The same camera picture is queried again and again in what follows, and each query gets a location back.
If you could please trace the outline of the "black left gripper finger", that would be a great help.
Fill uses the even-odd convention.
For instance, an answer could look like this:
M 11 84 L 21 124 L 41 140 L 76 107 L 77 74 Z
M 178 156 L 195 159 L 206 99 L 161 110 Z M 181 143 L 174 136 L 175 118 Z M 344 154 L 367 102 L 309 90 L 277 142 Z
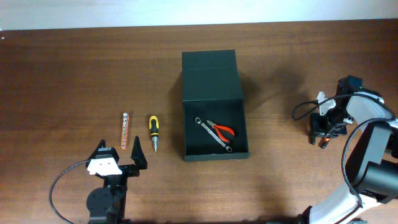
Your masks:
M 147 160 L 141 148 L 141 142 L 138 136 L 134 138 L 134 144 L 132 147 L 131 159 L 139 170 L 147 169 Z
M 104 148 L 106 146 L 106 142 L 104 139 L 102 139 L 99 144 L 97 145 L 96 149 L 91 153 L 91 155 L 89 156 L 89 159 L 94 159 L 96 157 L 96 155 L 98 154 L 99 150 L 101 148 Z

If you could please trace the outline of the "orange socket rail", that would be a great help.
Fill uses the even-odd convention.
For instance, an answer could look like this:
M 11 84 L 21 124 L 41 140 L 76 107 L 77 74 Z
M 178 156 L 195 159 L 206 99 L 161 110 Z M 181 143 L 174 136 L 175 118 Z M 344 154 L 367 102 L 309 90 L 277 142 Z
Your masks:
M 129 124 L 129 114 L 123 113 L 122 131 L 121 131 L 121 149 L 126 149 L 127 147 L 128 124 Z

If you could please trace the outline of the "yellow black screwdriver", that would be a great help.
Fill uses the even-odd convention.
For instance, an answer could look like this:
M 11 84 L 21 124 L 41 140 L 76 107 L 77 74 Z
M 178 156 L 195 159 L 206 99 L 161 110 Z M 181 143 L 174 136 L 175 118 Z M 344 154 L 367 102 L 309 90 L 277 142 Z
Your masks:
M 154 151 L 156 152 L 159 140 L 159 120 L 155 115 L 152 115 L 149 118 L 149 129 L 150 129 L 150 136 L 152 139 Z

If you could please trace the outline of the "silver ring wrench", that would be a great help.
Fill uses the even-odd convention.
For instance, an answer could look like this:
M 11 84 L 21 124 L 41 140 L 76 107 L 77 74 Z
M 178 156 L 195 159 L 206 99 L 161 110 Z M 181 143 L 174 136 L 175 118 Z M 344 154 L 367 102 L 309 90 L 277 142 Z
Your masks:
M 223 148 L 225 148 L 228 152 L 232 152 L 232 148 L 229 147 L 218 135 L 216 135 L 205 123 L 203 123 L 199 117 L 195 118 L 195 122 L 202 126 Z

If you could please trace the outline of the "small orange pliers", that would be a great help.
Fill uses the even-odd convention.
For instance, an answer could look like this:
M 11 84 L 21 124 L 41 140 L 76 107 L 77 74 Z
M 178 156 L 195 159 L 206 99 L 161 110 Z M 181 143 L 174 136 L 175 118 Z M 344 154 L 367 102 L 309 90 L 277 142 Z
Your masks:
M 227 126 L 222 126 L 219 124 L 216 124 L 210 120 L 206 121 L 211 128 L 215 131 L 215 133 L 217 134 L 217 136 L 225 143 L 229 143 L 229 139 L 227 139 L 224 135 L 222 135 L 222 132 L 226 132 L 231 136 L 235 136 L 235 132 L 233 129 L 227 127 Z

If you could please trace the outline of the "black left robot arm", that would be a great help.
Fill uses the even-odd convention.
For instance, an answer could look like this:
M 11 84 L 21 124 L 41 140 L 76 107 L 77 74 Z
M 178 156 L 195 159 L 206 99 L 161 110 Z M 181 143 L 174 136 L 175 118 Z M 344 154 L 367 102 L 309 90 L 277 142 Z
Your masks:
M 127 180 L 138 177 L 139 168 L 135 164 L 119 165 L 118 161 L 116 149 L 106 147 L 102 139 L 86 162 L 89 174 L 103 180 L 103 186 L 92 190 L 86 199 L 89 223 L 132 223 L 125 217 Z

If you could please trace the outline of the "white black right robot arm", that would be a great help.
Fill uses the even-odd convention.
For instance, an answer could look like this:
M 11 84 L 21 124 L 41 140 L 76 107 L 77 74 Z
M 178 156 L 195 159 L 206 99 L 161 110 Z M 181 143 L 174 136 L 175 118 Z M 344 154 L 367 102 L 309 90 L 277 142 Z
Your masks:
M 248 157 L 243 89 L 237 76 L 185 75 L 182 97 L 187 162 Z M 362 79 L 347 76 L 338 81 L 335 96 L 319 92 L 311 104 L 310 143 L 326 147 L 330 139 L 345 135 L 352 122 L 361 137 L 352 151 L 343 149 L 344 182 L 326 200 L 308 207 L 297 223 L 348 223 L 394 200 L 397 166 L 383 155 L 397 149 L 397 117 L 382 96 L 364 88 Z

